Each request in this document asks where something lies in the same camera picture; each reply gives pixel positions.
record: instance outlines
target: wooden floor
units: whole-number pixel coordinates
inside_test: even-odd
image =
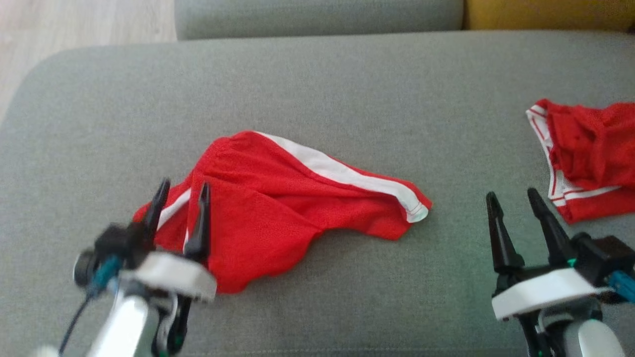
[[[173,0],[0,0],[0,125],[22,79],[56,52],[176,38]]]

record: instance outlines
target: red garment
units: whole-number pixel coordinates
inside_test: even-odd
[[[552,108],[555,108],[555,114],[550,112]],[[607,172],[611,172],[612,164],[618,160],[617,158],[612,158],[606,160],[607,164],[605,165],[597,164],[595,162],[598,161],[595,158],[595,152],[591,149],[595,150],[596,146],[608,148],[612,144],[606,143],[605,138],[595,140],[595,142],[590,140],[589,138],[592,137],[590,132],[583,129],[582,124],[577,124],[575,118],[565,114],[567,112],[590,113],[596,110],[582,107],[565,107],[543,99],[526,112],[531,127],[536,132],[547,156],[551,174],[547,196],[569,224],[582,220],[635,212],[635,188],[619,185],[596,187],[598,183],[594,181],[593,173],[601,172],[597,168],[603,166],[603,180],[610,181],[611,177],[609,176],[611,175],[607,176]],[[594,113],[596,118],[602,117],[608,121],[609,115]],[[580,122],[591,123],[593,120],[585,117],[585,120]],[[612,130],[598,130],[597,132],[603,133],[602,135],[606,137],[607,133],[612,132]],[[626,152],[620,148],[617,149],[617,152],[618,155],[626,155]],[[586,171],[587,175],[583,174],[585,170],[582,168],[584,167],[588,168]],[[621,173],[619,175],[620,178],[627,176],[625,174],[627,170],[617,171]],[[576,182],[582,181],[586,187],[573,183],[573,179],[568,176],[571,172],[575,180],[577,180]]]
[[[553,140],[551,161],[586,190],[635,187],[635,103],[605,109],[570,107],[539,100]]]
[[[182,249],[194,229],[204,182],[211,188],[208,268],[220,293],[240,292],[251,280],[291,269],[327,229],[395,240],[432,207],[410,182],[244,131],[214,141],[185,181],[170,190],[156,234],[159,246]]]

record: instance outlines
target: yellow cushion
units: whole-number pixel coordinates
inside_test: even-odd
[[[626,31],[635,0],[465,0],[465,28]]]

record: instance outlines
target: gray sofa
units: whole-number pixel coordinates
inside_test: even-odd
[[[286,8],[289,16],[313,11],[288,3],[297,5]],[[396,14],[391,3],[373,2],[388,8],[375,15]],[[188,24],[218,18],[205,6],[216,8],[177,0],[180,39],[255,34]],[[431,16],[430,29],[456,29],[460,14],[451,17],[439,24]],[[298,33],[337,34],[330,26]],[[109,222],[127,222],[162,177],[183,179],[211,141],[253,129],[410,180],[434,208],[396,242],[328,232],[290,272],[196,305],[182,356],[522,356],[520,326],[497,322],[491,309],[485,194],[498,194],[527,263],[546,262],[525,191],[545,192],[549,174],[525,110],[543,97],[594,107],[633,100],[633,58],[633,36],[555,31],[213,39],[59,53],[27,76],[0,129],[0,346],[18,356],[57,344],[83,297],[70,278],[76,255]],[[635,216],[623,215],[565,229],[635,245],[634,226]],[[84,313],[69,355],[89,346],[109,304],[104,298]],[[631,356],[634,318],[629,306],[605,311]]]

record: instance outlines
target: gray sofa seat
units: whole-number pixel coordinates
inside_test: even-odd
[[[162,177],[183,179],[214,139],[252,129],[414,182],[429,216],[399,241],[351,231],[297,267],[196,305],[183,356],[522,356],[499,323],[485,194],[516,248],[546,262],[526,189],[548,169],[525,110],[635,98],[635,37],[591,32],[431,32],[224,39],[66,51],[38,65],[0,129],[0,346],[57,344],[82,299],[76,255],[127,222]],[[635,245],[634,215],[565,226]],[[85,349],[110,301],[87,309]],[[630,355],[635,309],[606,322]]]
[[[177,38],[460,30],[463,0],[176,0]]]

